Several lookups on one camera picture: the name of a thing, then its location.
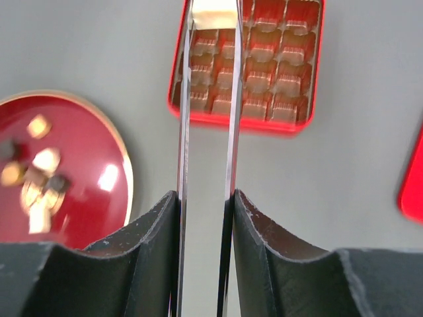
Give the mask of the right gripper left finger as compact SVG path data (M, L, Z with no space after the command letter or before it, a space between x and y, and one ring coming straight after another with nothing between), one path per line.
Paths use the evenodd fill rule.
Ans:
M178 198L83 250L53 242L1 245L2 316L167 316Z

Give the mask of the metal tongs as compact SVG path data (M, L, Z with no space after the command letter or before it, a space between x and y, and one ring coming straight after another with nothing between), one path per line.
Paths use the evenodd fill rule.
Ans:
M184 249L186 236L186 207L188 188L188 148L190 132L190 47L194 32L197 31L192 19L192 3L186 2L186 12L182 20L183 37L183 60L182 60L182 84L180 95L180 131L178 150L178 271L174 281L174 289L171 296L171 316L182 314L182 293L184 281ZM229 120L229 138L227 149L227 166L225 175L225 207L223 215L223 229L221 235L221 252L219 263L219 287L217 296L217 315L227 315L227 297L229 289L229 266L231 259L233 216L235 210L235 180L237 170L237 154L239 146L240 119L243 97L243 3L237 1L238 21L235 29L235 51L233 80L231 89L231 111Z

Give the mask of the round dark red plate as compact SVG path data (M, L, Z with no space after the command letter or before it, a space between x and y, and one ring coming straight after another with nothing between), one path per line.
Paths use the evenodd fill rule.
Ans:
M41 139L26 128L44 115L52 128ZM32 165L41 150L58 148L53 175L70 181L65 193L45 190L53 175ZM90 102L60 91L35 90L1 101L1 172L26 167L23 183L1 184L1 241L62 243L83 249L128 224L134 194L132 164L113 123Z

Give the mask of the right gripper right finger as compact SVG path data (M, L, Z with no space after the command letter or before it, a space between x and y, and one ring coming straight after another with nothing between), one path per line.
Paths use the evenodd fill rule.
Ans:
M234 249L243 316L421 316L422 252L327 251L235 192Z

